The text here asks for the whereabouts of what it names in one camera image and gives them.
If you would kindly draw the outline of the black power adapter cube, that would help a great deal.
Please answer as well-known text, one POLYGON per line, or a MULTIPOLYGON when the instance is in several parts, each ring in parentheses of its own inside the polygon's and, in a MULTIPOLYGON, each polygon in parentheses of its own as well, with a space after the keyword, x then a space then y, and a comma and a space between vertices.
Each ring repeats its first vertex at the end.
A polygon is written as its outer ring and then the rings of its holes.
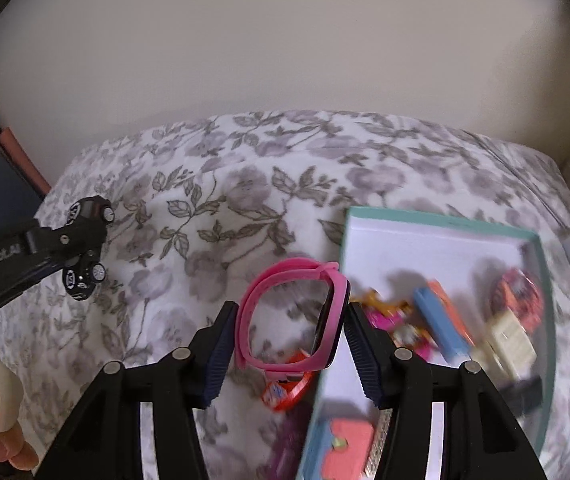
POLYGON ((533 376, 501 388, 501 396, 516 417, 524 417, 537 410, 543 402, 543 382, 533 376))

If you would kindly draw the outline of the cream hair claw clip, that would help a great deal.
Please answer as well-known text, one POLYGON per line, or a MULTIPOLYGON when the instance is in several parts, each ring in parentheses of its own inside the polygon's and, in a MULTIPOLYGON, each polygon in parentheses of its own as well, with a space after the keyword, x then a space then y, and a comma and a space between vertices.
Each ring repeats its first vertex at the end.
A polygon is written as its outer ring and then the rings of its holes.
POLYGON ((486 322, 484 338, 471 349, 470 357, 502 388, 529 377, 536 352, 514 312, 503 310, 486 322))

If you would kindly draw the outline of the black toy car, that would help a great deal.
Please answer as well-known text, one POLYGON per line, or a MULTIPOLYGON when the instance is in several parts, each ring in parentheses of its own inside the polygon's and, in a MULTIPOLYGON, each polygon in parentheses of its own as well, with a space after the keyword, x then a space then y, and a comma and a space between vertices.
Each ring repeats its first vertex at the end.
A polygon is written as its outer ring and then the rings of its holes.
POLYGON ((106 280, 100 262, 107 228, 114 222, 114 208, 99 195, 77 200, 69 209, 64 225, 71 259, 62 268, 62 284, 75 300, 87 300, 97 285, 106 280))

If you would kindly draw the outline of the blue orange retractable knife toy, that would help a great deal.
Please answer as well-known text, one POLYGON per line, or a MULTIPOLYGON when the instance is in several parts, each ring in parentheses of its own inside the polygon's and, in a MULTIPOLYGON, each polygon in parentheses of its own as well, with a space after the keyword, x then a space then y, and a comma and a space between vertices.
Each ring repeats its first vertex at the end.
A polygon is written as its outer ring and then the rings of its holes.
POLYGON ((414 289, 413 304, 428 325, 442 356, 454 362, 467 356, 474 342, 453 304, 438 281, 414 289))

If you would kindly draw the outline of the pink doll figure toy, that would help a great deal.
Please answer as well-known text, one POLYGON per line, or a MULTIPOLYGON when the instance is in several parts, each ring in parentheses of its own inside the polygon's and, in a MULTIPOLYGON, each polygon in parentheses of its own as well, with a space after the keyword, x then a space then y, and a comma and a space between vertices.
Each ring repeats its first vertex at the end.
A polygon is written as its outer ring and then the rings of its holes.
POLYGON ((397 347, 410 349, 426 361, 436 354, 438 347, 427 322, 411 301, 386 301, 372 288, 355 301, 370 325, 383 330, 397 347))

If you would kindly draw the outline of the clear round bead case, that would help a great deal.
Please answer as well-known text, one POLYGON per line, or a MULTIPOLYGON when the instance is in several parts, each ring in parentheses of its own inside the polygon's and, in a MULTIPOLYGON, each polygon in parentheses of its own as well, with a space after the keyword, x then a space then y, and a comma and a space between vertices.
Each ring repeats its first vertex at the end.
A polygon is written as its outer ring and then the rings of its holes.
POLYGON ((490 309, 493 314, 504 310, 512 311, 524 330, 532 335, 542 323, 543 293, 527 272, 511 268, 494 284, 490 309))

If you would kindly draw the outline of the red white glue stick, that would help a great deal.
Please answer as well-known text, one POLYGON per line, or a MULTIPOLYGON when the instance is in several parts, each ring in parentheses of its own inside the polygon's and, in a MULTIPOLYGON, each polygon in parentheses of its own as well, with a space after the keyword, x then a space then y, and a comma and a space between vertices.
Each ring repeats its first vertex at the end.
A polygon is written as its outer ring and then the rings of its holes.
POLYGON ((313 370, 294 376, 279 376, 271 364, 264 365, 263 371, 268 382, 261 394, 261 401, 273 412, 291 410, 306 396, 316 377, 313 370))

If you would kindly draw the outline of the purple lighter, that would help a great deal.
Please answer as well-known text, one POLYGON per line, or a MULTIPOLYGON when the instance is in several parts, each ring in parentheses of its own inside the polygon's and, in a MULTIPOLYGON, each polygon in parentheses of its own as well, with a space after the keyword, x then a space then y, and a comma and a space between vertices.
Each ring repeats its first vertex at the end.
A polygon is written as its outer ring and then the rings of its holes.
POLYGON ((265 478, 268 480, 296 478, 310 419, 309 405, 298 406, 286 414, 276 432, 265 478))

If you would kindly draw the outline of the pink wrist band watch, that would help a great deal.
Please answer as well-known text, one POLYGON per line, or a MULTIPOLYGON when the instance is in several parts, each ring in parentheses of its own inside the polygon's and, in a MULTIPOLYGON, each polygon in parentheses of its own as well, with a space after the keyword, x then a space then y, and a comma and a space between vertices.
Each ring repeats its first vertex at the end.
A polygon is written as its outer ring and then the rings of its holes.
POLYGON ((249 285, 238 306, 235 324, 235 365, 243 370, 252 366, 262 370, 267 378, 285 380, 306 373, 320 372, 332 364, 342 329, 342 311, 350 299, 350 283, 340 272, 338 262, 319 262, 294 257, 275 263, 249 285), (250 349, 249 329, 253 312, 261 297, 271 288, 295 281, 324 282, 328 296, 316 324, 312 352, 293 363, 265 363, 250 349))

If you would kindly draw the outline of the gold black patterned box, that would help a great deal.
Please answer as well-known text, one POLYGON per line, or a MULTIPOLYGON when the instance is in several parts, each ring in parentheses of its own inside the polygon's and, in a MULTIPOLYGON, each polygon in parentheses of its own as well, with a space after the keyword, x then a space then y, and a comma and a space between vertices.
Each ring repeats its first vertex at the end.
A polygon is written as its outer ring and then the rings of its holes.
POLYGON ((376 476, 376 472, 381 461, 382 452, 384 452, 392 413, 392 410, 382 410, 380 412, 374 432, 372 445, 370 446, 370 454, 368 454, 365 463, 364 477, 366 479, 373 479, 376 476))

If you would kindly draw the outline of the teal rimmed white tray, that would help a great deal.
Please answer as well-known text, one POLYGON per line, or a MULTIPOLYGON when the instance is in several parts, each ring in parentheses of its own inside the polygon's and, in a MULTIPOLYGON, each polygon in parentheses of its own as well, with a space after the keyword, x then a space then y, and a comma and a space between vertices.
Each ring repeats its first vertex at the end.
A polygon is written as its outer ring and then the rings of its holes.
POLYGON ((474 341, 482 341, 493 289, 502 275, 513 268, 526 272, 544 299, 541 326, 531 337, 536 359, 529 370, 542 380, 542 401, 518 422, 535 452, 542 450, 553 396, 556 342, 552 284, 538 234, 442 214, 352 207, 340 266, 355 295, 372 288, 390 301, 412 299, 415 288, 438 281, 474 341))

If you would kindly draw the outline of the floral grey white blanket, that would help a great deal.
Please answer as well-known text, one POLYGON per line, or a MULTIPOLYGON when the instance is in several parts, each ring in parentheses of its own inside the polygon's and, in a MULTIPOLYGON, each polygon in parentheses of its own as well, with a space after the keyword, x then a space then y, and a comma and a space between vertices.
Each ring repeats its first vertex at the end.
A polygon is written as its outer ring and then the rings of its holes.
POLYGON ((44 454, 108 361, 161 359, 276 261, 337 260, 352 206, 408 209, 537 232, 552 276, 555 388, 541 462, 570 479, 570 192, 548 156, 375 113, 252 112, 174 122, 87 148, 38 220, 100 195, 114 205, 107 278, 76 301, 52 276, 0 310, 0 359, 24 388, 20 424, 44 454))

